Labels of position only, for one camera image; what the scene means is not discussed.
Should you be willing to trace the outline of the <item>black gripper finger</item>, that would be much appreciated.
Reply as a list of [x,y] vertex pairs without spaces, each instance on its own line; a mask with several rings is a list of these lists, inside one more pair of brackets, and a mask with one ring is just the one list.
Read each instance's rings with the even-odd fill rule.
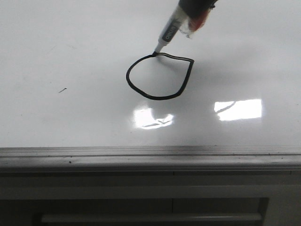
[[179,7],[190,18],[197,18],[208,9],[215,7],[217,0],[179,0]]

